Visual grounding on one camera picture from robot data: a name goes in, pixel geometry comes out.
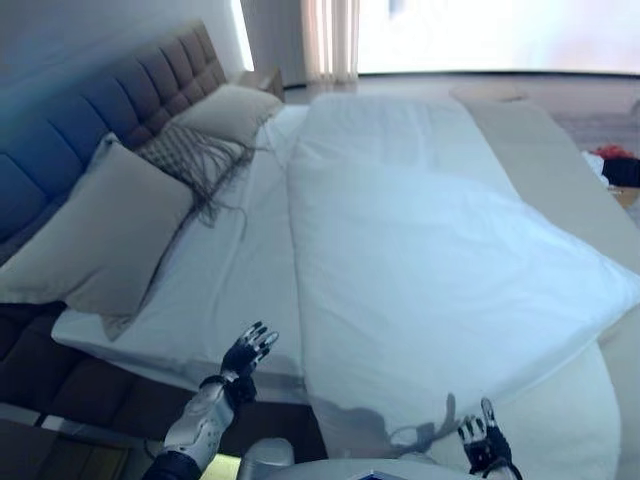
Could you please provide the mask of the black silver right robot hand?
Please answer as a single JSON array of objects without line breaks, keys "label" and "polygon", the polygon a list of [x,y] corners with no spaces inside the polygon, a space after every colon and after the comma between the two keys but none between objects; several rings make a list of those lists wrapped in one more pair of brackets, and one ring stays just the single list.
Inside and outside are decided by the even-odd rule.
[{"label": "black silver right robot hand", "polygon": [[491,401],[483,397],[480,406],[482,416],[465,417],[457,429],[472,475],[486,475],[512,463],[510,445],[498,426]]}]

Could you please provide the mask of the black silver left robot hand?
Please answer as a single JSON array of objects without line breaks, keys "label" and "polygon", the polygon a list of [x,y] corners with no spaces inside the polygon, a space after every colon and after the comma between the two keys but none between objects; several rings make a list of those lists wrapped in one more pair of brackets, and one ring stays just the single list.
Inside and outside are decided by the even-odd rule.
[{"label": "black silver left robot hand", "polygon": [[257,390],[252,379],[258,364],[271,352],[279,333],[262,322],[251,325],[225,353],[220,374],[234,406],[251,403]]}]

